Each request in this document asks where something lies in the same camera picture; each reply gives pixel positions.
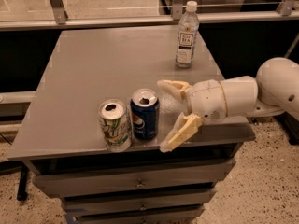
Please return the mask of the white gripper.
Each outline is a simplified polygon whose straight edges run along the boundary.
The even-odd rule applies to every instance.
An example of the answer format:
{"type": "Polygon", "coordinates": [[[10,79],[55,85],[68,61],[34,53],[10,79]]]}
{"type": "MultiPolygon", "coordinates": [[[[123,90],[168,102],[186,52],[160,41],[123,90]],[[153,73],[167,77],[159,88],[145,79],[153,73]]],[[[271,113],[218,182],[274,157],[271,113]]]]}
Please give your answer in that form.
{"type": "Polygon", "coordinates": [[[219,81],[208,80],[191,86],[185,81],[159,80],[161,91],[171,95],[178,102],[186,99],[190,115],[180,113],[173,129],[160,144],[160,151],[171,152],[194,136],[204,121],[218,121],[227,116],[226,100],[219,81]]]}

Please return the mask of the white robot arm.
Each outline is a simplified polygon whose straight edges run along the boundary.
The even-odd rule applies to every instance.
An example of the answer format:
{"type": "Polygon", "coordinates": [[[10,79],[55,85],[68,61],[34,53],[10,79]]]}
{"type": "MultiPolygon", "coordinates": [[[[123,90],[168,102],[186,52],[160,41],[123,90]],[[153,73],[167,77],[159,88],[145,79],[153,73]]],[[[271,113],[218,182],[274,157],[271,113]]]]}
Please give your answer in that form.
{"type": "Polygon", "coordinates": [[[157,86],[188,110],[179,114],[173,129],[160,144],[163,153],[179,147],[202,125],[228,117],[269,117],[287,112],[299,119],[299,65],[287,58],[266,61],[255,77],[210,79],[193,85],[160,80],[157,86]]]}

